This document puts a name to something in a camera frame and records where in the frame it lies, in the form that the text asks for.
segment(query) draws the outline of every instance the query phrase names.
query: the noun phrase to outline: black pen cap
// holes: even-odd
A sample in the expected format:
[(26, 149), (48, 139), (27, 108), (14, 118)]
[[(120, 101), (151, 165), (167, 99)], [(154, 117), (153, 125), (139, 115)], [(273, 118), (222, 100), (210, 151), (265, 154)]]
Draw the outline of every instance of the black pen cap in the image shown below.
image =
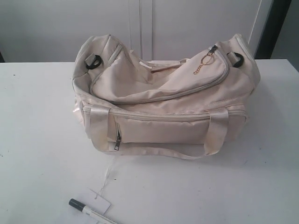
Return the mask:
[(69, 201), (69, 205), (71, 207), (78, 209), (79, 211), (82, 211), (83, 208), (86, 206), (85, 204), (78, 202), (77, 200), (75, 200), (73, 198)]

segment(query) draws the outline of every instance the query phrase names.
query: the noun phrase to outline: white table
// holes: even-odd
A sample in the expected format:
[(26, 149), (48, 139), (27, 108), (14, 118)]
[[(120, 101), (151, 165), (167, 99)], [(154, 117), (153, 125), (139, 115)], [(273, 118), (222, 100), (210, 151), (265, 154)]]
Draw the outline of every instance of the white table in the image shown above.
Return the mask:
[[(103, 196), (122, 224), (299, 223), (299, 73), (257, 61), (251, 120), (215, 156), (118, 157)], [(112, 156), (72, 114), (73, 63), (0, 64), (0, 223), (59, 223), (82, 188), (100, 190)]]

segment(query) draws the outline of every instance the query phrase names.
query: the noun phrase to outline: cream duffel bag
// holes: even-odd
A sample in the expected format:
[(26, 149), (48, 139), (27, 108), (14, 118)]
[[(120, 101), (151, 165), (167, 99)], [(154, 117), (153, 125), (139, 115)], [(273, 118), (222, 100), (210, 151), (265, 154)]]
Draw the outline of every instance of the cream duffel bag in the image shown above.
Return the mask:
[(191, 59), (152, 62), (111, 35), (91, 37), (75, 62), (74, 112), (102, 152), (197, 159), (236, 139), (259, 81), (241, 35)]

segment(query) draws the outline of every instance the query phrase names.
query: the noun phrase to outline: pen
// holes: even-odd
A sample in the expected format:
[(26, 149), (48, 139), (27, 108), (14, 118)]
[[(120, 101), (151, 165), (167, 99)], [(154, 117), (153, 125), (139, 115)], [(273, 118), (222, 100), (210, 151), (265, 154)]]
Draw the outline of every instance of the pen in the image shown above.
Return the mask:
[(88, 207), (87, 205), (85, 205), (73, 198), (69, 201), (69, 205), (78, 209), (79, 211), (89, 215), (90, 217), (98, 220), (101, 224), (117, 224), (116, 222), (112, 221), (111, 219), (106, 218), (105, 216), (97, 213), (92, 208)]

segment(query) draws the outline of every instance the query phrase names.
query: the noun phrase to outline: bag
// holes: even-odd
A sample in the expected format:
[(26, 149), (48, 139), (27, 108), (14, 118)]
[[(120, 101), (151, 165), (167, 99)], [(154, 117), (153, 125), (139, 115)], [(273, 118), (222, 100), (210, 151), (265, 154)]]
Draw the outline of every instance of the bag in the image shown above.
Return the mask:
[(260, 81), (242, 36), (191, 59), (141, 60), (111, 35), (81, 47), (73, 74), (74, 112), (100, 151), (197, 159), (235, 140), (244, 103)]

